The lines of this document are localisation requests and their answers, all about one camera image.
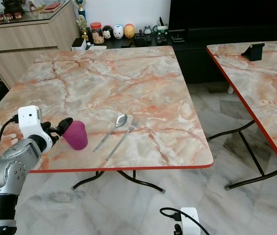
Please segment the white wall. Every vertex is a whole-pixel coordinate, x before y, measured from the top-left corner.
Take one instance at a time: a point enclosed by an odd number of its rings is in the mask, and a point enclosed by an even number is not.
[[[171,0],[86,0],[87,24],[133,24],[138,32],[146,25],[156,25],[160,16],[168,23],[170,4]]]

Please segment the jar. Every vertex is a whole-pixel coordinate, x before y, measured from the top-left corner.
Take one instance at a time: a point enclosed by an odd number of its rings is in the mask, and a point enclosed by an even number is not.
[[[90,24],[91,34],[93,36],[94,44],[104,43],[103,32],[101,29],[101,23],[95,22]]]

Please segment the black metal table leg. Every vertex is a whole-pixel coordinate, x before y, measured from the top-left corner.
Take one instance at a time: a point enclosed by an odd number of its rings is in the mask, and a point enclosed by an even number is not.
[[[85,180],[82,180],[82,181],[78,182],[76,185],[74,185],[72,187],[72,190],[75,190],[78,186],[81,186],[82,184],[85,184],[87,182],[90,182],[90,181],[98,179],[103,174],[104,174],[104,171],[100,171],[100,172],[96,171],[96,175],[94,177],[91,177],[91,178],[88,178],[88,179],[85,179]]]
[[[158,190],[158,191],[160,191],[160,192],[162,192],[162,193],[165,193],[165,190],[164,190],[163,188],[160,188],[160,187],[158,187],[158,186],[156,186],[156,185],[153,185],[153,184],[151,184],[151,183],[148,183],[148,182],[136,180],[134,177],[132,178],[132,177],[126,175],[126,174],[125,174],[123,171],[121,171],[121,170],[118,170],[117,172],[120,173],[124,178],[126,178],[126,179],[128,179],[128,180],[130,180],[130,181],[132,181],[132,182],[134,182],[134,183],[137,183],[137,184],[140,184],[140,185],[145,185],[145,186],[154,188],[154,189],[156,189],[156,190]]]
[[[247,184],[251,184],[251,183],[254,183],[254,182],[266,180],[266,179],[269,179],[269,178],[271,178],[271,177],[277,175],[277,170],[274,171],[274,172],[271,172],[271,173],[269,173],[269,174],[267,174],[267,175],[264,173],[264,171],[263,171],[263,169],[261,168],[261,165],[259,164],[259,162],[258,162],[256,156],[254,155],[254,153],[253,153],[253,151],[252,151],[250,145],[248,144],[247,140],[245,139],[243,133],[241,132],[242,130],[248,128],[249,126],[251,126],[251,125],[254,124],[254,123],[255,123],[255,121],[253,120],[253,121],[250,121],[249,123],[247,123],[245,126],[242,126],[242,127],[240,127],[240,128],[237,128],[237,129],[234,129],[234,130],[231,130],[231,131],[221,132],[221,133],[218,133],[218,134],[216,134],[216,135],[213,135],[213,136],[207,138],[207,140],[209,141],[209,140],[212,140],[212,139],[217,138],[217,137],[219,137],[219,136],[223,136],[223,135],[227,135],[227,134],[232,134],[232,133],[238,132],[238,134],[240,135],[240,137],[241,137],[241,139],[242,139],[244,145],[246,146],[248,152],[250,153],[250,155],[251,155],[253,161],[255,162],[256,167],[257,167],[257,169],[259,170],[259,173],[261,174],[261,176],[260,176],[260,177],[257,177],[257,178],[253,178],[253,179],[250,179],[250,180],[241,181],[241,182],[238,182],[238,183],[233,184],[233,185],[227,185],[227,186],[225,186],[225,189],[226,189],[226,190],[230,190],[230,189],[233,189],[233,188],[236,188],[236,187],[240,187],[240,186],[243,186],[243,185],[247,185]]]
[[[226,190],[230,190],[230,189],[233,189],[233,188],[236,188],[236,187],[240,187],[240,186],[243,186],[243,185],[247,185],[247,184],[251,184],[251,183],[254,183],[254,182],[257,182],[257,181],[262,181],[262,180],[266,180],[266,179],[269,179],[273,176],[277,175],[277,170],[274,171],[274,172],[271,172],[267,175],[262,175],[260,177],[257,177],[257,178],[253,178],[253,179],[250,179],[250,180],[245,180],[245,181],[242,181],[242,182],[238,182],[236,184],[233,184],[233,185],[228,185],[228,186],[225,186],[225,189]]]
[[[253,121],[250,121],[250,122],[247,123],[245,126],[242,126],[242,127],[240,127],[240,128],[237,128],[237,129],[234,129],[234,130],[231,130],[231,131],[224,131],[224,132],[218,133],[218,134],[216,134],[216,135],[214,135],[214,136],[208,137],[207,140],[210,141],[210,140],[212,140],[212,139],[214,139],[214,138],[217,138],[217,137],[219,137],[219,136],[224,136],[224,135],[227,135],[227,134],[232,134],[232,133],[235,133],[235,132],[242,131],[242,130],[248,128],[249,126],[253,125],[254,123],[255,123],[254,120],[253,120]]]

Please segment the cabinet drawer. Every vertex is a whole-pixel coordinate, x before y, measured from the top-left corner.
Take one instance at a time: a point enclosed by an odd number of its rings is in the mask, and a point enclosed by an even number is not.
[[[0,75],[9,88],[12,88],[39,55],[54,51],[58,51],[58,49],[0,53]]]
[[[54,46],[47,23],[0,28],[0,51]]]

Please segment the yellow toy figure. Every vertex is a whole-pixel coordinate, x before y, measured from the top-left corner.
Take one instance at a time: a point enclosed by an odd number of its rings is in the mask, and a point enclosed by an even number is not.
[[[124,34],[127,38],[132,38],[135,35],[135,28],[134,25],[132,25],[131,23],[128,23],[127,25],[125,25],[124,27]]]

